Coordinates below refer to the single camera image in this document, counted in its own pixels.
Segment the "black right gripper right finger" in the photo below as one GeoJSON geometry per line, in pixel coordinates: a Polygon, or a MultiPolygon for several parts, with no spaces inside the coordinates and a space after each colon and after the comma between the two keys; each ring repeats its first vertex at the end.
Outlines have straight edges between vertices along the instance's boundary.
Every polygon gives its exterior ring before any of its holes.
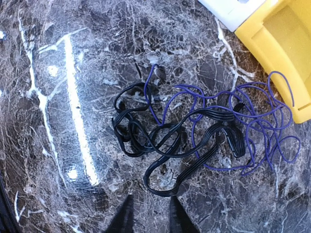
{"type": "Polygon", "coordinates": [[[170,233],[199,233],[176,196],[172,196],[169,206],[170,233]]]}

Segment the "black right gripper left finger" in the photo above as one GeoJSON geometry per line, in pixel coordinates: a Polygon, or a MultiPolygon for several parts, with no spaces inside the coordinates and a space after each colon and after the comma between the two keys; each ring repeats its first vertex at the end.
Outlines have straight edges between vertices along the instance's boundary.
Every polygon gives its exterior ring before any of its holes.
{"type": "Polygon", "coordinates": [[[114,215],[105,233],[133,233],[134,200],[128,195],[114,215]]]}

